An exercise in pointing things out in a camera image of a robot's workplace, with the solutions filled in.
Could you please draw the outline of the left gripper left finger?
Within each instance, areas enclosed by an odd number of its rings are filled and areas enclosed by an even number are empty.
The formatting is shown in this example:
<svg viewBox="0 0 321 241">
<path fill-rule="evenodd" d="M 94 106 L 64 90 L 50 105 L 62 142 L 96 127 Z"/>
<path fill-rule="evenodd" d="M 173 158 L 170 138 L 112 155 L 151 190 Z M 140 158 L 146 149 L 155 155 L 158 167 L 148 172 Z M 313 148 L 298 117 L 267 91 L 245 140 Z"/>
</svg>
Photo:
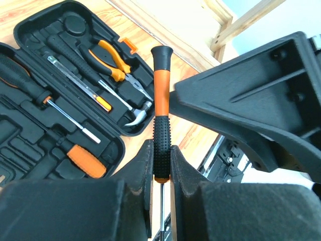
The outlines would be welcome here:
<svg viewBox="0 0 321 241">
<path fill-rule="evenodd" d="M 108 178 L 22 180 L 1 192 L 1 240 L 147 240 L 153 143 Z"/>
</svg>

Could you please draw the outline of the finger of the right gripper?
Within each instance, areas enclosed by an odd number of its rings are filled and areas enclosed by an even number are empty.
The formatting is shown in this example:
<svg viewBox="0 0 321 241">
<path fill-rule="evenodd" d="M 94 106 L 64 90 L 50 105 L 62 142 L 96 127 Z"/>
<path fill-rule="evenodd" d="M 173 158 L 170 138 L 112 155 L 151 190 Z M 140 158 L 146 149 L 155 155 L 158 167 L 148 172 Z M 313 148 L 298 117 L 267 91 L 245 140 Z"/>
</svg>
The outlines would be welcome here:
<svg viewBox="0 0 321 241">
<path fill-rule="evenodd" d="M 259 171 L 320 180 L 320 46 L 303 32 L 176 83 L 170 112 L 232 140 Z"/>
</svg>

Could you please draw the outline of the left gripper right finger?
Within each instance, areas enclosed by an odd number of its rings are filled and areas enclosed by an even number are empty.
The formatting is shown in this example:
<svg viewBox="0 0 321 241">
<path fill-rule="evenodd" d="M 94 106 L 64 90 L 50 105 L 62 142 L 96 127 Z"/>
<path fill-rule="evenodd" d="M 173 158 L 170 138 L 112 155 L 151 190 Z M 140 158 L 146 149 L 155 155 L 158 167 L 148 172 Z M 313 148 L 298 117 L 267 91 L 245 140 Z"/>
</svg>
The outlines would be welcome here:
<svg viewBox="0 0 321 241">
<path fill-rule="evenodd" d="M 211 182 L 171 149 L 173 240 L 320 240 L 320 199 L 301 185 Z"/>
</svg>

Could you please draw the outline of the orange-handled screwdriver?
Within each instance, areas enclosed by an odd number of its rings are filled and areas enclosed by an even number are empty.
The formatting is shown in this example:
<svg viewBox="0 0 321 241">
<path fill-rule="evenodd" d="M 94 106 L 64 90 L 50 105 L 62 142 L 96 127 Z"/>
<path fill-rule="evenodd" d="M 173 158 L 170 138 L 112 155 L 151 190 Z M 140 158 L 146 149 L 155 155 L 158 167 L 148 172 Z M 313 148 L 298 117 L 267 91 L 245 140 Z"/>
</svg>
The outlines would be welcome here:
<svg viewBox="0 0 321 241">
<path fill-rule="evenodd" d="M 106 174 L 107 168 L 85 148 L 71 142 L 65 136 L 62 136 L 47 128 L 44 124 L 32 117 L 28 112 L 26 112 L 16 103 L 12 102 L 5 95 L 1 95 L 1 103 L 8 104 L 9 107 L 13 107 L 14 109 L 18 110 L 31 122 L 40 127 L 51 139 L 56 142 L 56 146 L 63 150 L 68 158 L 88 176 L 92 178 L 101 178 Z"/>
</svg>

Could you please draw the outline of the silver metal file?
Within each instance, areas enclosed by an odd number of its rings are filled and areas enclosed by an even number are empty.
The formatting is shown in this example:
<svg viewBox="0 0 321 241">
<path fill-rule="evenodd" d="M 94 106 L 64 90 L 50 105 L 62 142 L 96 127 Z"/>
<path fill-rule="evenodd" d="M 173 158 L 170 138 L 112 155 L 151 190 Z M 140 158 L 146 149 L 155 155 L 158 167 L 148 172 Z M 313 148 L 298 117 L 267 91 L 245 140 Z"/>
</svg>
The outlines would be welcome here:
<svg viewBox="0 0 321 241">
<path fill-rule="evenodd" d="M 112 110 L 112 106 L 105 101 L 100 95 L 94 92 L 87 84 L 85 84 L 80 78 L 66 68 L 60 61 L 54 56 L 48 56 L 47 60 L 54 65 L 61 73 L 63 73 L 69 80 L 71 80 L 78 88 L 80 88 L 85 94 L 92 98 L 99 106 L 105 111 L 109 112 Z"/>
</svg>

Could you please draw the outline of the orange-black precision screwdriver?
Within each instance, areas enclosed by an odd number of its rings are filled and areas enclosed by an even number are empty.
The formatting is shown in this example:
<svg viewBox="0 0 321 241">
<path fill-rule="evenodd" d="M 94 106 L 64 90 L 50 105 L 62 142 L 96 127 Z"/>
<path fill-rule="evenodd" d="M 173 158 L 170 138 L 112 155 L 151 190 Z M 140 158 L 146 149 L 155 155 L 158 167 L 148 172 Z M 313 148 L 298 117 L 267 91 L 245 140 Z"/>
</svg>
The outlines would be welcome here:
<svg viewBox="0 0 321 241">
<path fill-rule="evenodd" d="M 153 174 L 160 184 L 160 229 L 159 239 L 165 239 L 165 183 L 170 179 L 171 128 L 169 118 L 171 56 L 169 46 L 151 49 L 153 56 L 154 105 L 153 124 Z"/>
</svg>

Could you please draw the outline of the black plastic tool case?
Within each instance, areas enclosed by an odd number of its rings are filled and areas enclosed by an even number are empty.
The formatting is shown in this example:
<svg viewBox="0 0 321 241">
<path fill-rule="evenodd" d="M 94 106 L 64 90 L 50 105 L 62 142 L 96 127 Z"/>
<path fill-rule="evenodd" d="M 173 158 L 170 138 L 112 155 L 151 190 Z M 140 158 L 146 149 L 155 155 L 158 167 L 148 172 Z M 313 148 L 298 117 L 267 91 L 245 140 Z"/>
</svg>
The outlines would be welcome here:
<svg viewBox="0 0 321 241">
<path fill-rule="evenodd" d="M 151 107 L 143 122 L 126 127 L 135 116 L 115 96 L 88 80 L 78 68 L 48 44 L 58 35 L 120 97 L 133 108 Z M 26 93 L 1 81 L 1 95 L 19 105 L 47 128 L 94 155 L 110 176 L 125 155 L 122 136 L 137 136 L 154 116 L 153 70 L 94 12 L 77 1 L 1 1 L 1 54 L 22 65 L 53 101 L 101 142 L 91 140 L 50 105 L 38 104 Z M 107 112 L 48 60 L 54 56 L 111 106 Z M 21 112 L 1 103 L 2 185 L 21 179 L 90 178 L 56 146 L 40 127 Z"/>
</svg>

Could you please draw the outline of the claw hammer black handle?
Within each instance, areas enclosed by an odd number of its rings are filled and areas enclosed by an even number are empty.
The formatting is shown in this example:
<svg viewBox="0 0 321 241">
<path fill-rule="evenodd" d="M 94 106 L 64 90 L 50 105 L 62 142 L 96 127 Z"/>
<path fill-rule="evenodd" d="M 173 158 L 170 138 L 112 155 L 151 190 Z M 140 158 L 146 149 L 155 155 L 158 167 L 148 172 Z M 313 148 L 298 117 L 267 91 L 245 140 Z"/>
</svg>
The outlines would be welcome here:
<svg viewBox="0 0 321 241">
<path fill-rule="evenodd" d="M 71 63 L 73 63 L 78 70 L 92 83 L 99 84 L 104 89 L 106 89 L 109 93 L 115 96 L 118 100 L 120 100 L 129 111 L 133 113 L 135 116 L 134 121 L 127 123 L 125 126 L 135 126 L 140 124 L 147 117 L 147 111 L 151 107 L 152 103 L 150 101 L 145 102 L 146 108 L 136 109 L 133 108 L 130 104 L 128 104 L 122 97 L 120 97 L 107 83 L 105 83 L 99 74 L 95 72 L 87 62 L 80 57 L 65 41 L 63 41 L 58 35 L 50 35 L 47 38 L 47 44 L 57 53 L 62 54 L 65 58 L 67 58 Z"/>
</svg>

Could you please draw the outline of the black-handled screwdriver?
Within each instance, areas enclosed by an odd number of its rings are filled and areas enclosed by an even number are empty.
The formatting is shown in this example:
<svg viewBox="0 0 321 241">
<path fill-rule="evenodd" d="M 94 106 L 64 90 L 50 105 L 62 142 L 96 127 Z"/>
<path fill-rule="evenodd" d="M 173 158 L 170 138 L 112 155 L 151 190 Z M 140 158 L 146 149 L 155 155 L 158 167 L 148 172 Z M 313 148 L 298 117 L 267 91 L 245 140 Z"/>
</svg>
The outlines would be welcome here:
<svg viewBox="0 0 321 241">
<path fill-rule="evenodd" d="M 82 126 L 63 109 L 56 105 L 53 101 L 51 92 L 34 81 L 33 78 L 29 75 L 28 71 L 22 65 L 4 54 L 1 54 L 1 81 L 9 85 L 10 87 L 17 88 L 26 93 L 38 104 L 52 106 L 95 143 L 99 144 L 101 142 L 101 140 L 91 131 Z"/>
</svg>

